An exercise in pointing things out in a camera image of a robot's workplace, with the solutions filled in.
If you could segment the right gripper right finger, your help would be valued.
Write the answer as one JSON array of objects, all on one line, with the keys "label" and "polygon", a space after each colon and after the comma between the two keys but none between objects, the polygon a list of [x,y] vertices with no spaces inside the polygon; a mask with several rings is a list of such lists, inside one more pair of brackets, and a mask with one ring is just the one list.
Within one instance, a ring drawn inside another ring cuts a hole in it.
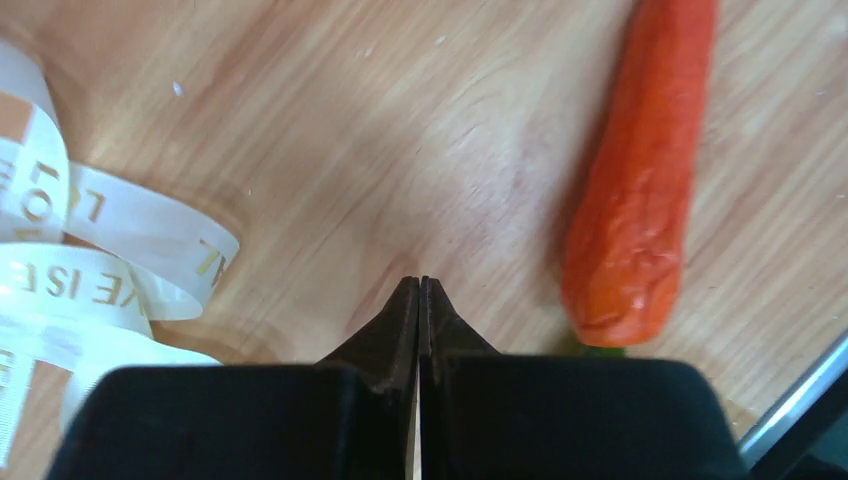
[{"label": "right gripper right finger", "polygon": [[625,357],[508,355],[421,282],[426,479],[745,479],[694,367]]}]

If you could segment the cream ribbon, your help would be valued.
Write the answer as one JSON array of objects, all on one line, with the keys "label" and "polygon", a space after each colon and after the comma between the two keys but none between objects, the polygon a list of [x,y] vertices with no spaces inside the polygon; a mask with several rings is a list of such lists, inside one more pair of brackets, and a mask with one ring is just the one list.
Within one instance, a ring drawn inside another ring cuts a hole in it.
[{"label": "cream ribbon", "polygon": [[237,238],[175,199],[72,161],[40,66],[1,45],[1,450],[43,362],[70,373],[68,425],[107,373],[209,365],[153,321],[198,318]]}]

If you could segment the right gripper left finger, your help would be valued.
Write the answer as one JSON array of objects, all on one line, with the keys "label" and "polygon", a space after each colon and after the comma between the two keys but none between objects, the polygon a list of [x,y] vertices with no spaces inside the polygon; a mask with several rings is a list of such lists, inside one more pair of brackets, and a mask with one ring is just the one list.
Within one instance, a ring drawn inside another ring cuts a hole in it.
[{"label": "right gripper left finger", "polygon": [[409,479],[420,283],[313,364],[126,367],[76,414],[52,479]]}]

